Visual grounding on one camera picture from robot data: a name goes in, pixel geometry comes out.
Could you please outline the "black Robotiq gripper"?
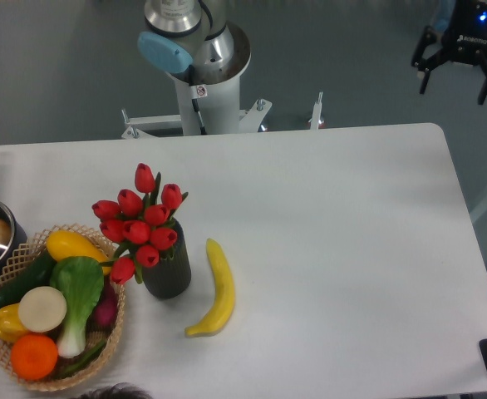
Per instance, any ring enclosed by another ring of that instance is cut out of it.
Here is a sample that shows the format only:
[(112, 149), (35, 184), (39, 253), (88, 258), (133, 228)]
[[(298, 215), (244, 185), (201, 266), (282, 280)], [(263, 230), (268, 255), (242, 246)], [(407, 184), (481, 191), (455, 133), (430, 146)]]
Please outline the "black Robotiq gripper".
[[(411, 58), (411, 66), (421, 75), (419, 93), (424, 95), (431, 72), (446, 62), (480, 65), (485, 75), (477, 103), (483, 105), (487, 97), (487, 1), (454, 1), (446, 18), (443, 33), (426, 26)], [(440, 49), (428, 58), (429, 46), (440, 44)]]

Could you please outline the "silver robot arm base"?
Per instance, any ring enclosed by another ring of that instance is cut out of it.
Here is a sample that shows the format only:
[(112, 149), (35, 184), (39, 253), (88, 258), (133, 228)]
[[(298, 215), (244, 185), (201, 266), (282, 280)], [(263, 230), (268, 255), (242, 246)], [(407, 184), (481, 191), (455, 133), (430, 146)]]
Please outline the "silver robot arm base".
[(155, 68), (190, 85), (213, 85), (240, 76), (251, 49), (227, 18), (226, 1), (147, 1), (140, 54)]

